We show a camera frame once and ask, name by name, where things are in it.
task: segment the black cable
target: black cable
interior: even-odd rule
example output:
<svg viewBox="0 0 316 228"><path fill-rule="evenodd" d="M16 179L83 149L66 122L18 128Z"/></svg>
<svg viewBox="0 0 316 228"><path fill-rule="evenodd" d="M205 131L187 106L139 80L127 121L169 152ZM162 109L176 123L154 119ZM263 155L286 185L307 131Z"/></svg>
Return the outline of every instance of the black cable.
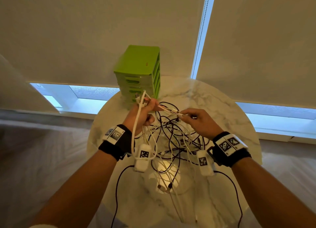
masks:
<svg viewBox="0 0 316 228"><path fill-rule="evenodd" d="M239 209L240 209L240 213L241 213L241 216L240 216L239 222L238 222L238 226L237 226L237 227L239 228L239 225L240 225L240 222L241 222L241 219L242 219L242 209L241 209L241 206L240 206L240 203L239 203L239 197L238 197L238 192L237 192L237 188L236 188L236 186L235 186L235 183L234 183L233 180L232 180L228 175L226 175L225 173L220 172L220 171L217 171L217 170L215 170L214 172L215 172L215 173L223 174L223 175L226 176L226 177L233 183L233 185L234 185L234 188L235 188L235 191L236 191L236 196L237 196L237 201L238 201L238 205L239 205Z"/></svg>
<svg viewBox="0 0 316 228"><path fill-rule="evenodd" d="M116 217L116 213L117 213L117 211L118 211L118 182L119 182L119 179L121 178L121 175L123 174L123 172L124 172L127 168L129 168L129 167L134 167L134 165L130 165L130 166L125 167L124 170L122 170L121 174L119 175L118 181L116 182L116 188L115 188L116 209L115 209L115 214L114 214L114 216L113 216L111 228L113 227L113 222L114 222L114 219L115 219L115 217Z"/></svg>

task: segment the white marble surface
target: white marble surface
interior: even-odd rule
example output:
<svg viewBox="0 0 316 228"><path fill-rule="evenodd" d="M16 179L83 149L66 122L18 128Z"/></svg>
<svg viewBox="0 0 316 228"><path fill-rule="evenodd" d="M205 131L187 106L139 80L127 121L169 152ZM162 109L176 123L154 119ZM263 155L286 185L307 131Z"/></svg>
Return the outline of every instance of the white marble surface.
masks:
<svg viewBox="0 0 316 228"><path fill-rule="evenodd" d="M252 157L262 164L261 147L257 134L246 114L225 94L203 82L179 77L161 77L159 101L170 102L180 110L194 107L205 109L224 129L236 134L249 147ZM128 110L124 108L120 92L113 96L96 116L89 134L87 153L90 157L101 144L102 135L111 127L123 122ZM125 157L117 163L111 176L103 203L115 212L115 186L121 171L133 164L133 159ZM235 190L231 182L222 174L202 177L198 167L181 161L180 181L176 188L182 207L184 222L196 227L227 227L235 225L240 217ZM217 166L236 184L243 211L248 204L230 168ZM118 186L119 218L131 227L149 227L161 220L178 220L168 194L156 191L157 181L150 167L141 174L129 168L122 175Z"/></svg>

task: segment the marble tabletop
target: marble tabletop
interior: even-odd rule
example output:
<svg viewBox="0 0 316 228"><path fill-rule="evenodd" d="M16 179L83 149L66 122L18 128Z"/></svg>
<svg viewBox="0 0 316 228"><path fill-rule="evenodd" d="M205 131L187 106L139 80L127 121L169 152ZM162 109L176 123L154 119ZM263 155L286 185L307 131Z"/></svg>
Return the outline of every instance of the marble tabletop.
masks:
<svg viewBox="0 0 316 228"><path fill-rule="evenodd" d="M262 164L259 139L250 120L234 101L218 89L197 80L163 76L159 101L170 102L180 110L188 107L206 110L223 130L236 134L245 142L252 158ZM118 92L95 117L88 138L88 157L97 151L103 134L111 126L122 123L127 113L121 93ZM126 166L132 164L133 158L125 157L117 163L110 178L102 202L112 213L116 207L115 187L118 176ZM224 166L216 168L234 181L242 210L247 210L248 204L231 169ZM240 210L232 183L222 174L203 177L199 168L195 169L192 172L192 165L181 161L178 195L184 223L195 227L235 225L240 218ZM153 173L151 167L145 173L129 168L121 176L116 217L128 226L150 227L168 218L179 220L169 194L157 192L157 180Z"/></svg>

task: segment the white window shade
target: white window shade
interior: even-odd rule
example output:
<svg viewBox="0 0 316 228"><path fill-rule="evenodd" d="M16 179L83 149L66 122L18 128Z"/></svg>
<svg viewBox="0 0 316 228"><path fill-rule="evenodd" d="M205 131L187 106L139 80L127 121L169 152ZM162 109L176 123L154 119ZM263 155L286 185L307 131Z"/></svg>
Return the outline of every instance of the white window shade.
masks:
<svg viewBox="0 0 316 228"><path fill-rule="evenodd" d="M240 102L316 108L316 0L215 0L197 79Z"/></svg>
<svg viewBox="0 0 316 228"><path fill-rule="evenodd" d="M0 0L0 53L32 83L117 87L128 45L189 77L204 0Z"/></svg>

